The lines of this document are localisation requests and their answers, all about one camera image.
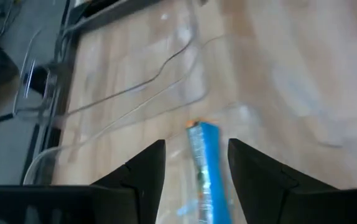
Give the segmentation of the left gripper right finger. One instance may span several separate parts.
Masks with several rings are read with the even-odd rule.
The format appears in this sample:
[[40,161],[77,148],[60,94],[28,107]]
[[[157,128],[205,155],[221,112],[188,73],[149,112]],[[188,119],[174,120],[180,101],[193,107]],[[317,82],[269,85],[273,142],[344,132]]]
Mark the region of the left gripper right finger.
[[239,139],[228,141],[228,162],[248,224],[278,224],[286,197],[292,189],[305,192],[334,189]]

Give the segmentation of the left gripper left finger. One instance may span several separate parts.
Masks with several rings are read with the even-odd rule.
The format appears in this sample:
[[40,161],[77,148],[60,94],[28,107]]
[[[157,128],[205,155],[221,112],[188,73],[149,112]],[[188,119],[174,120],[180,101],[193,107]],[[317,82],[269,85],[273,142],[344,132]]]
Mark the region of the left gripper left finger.
[[138,224],[155,224],[165,179],[165,140],[159,139],[93,185],[133,190]]

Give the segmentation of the light blue granola bar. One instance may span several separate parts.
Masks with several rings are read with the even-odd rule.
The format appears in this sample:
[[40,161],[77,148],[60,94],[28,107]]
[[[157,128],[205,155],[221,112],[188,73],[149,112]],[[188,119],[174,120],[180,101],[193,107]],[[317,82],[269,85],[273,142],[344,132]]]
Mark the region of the light blue granola bar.
[[207,121],[189,122],[187,136],[198,184],[198,221],[232,224],[220,166],[220,130]]

